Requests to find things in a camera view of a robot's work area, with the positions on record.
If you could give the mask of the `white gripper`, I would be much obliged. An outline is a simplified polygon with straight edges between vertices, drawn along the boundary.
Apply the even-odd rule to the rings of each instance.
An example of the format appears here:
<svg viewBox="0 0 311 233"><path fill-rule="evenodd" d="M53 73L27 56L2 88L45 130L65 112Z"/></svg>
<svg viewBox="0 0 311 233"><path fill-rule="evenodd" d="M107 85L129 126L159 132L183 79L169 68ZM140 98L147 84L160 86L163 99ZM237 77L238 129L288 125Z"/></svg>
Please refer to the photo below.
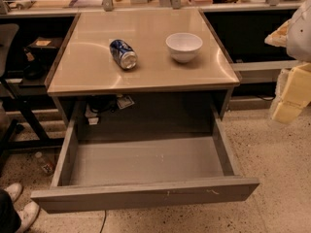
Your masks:
<svg viewBox="0 0 311 233"><path fill-rule="evenodd" d="M284 48L290 21L269 34L264 42L270 46ZM311 102L311 63L303 63L291 70L282 69L277 79L275 99L271 104L271 119L290 124Z"/></svg>

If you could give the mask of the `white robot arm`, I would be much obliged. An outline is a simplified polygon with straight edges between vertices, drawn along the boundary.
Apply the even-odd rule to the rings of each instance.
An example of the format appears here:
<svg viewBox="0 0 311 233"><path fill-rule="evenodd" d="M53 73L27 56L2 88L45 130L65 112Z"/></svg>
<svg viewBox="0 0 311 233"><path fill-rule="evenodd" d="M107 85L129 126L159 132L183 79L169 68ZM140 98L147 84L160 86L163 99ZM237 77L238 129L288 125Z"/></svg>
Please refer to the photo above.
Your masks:
<svg viewBox="0 0 311 233"><path fill-rule="evenodd" d="M311 102L311 0L305 0L264 42L285 48L299 62L291 70L281 70L270 107L272 120L290 124Z"/></svg>

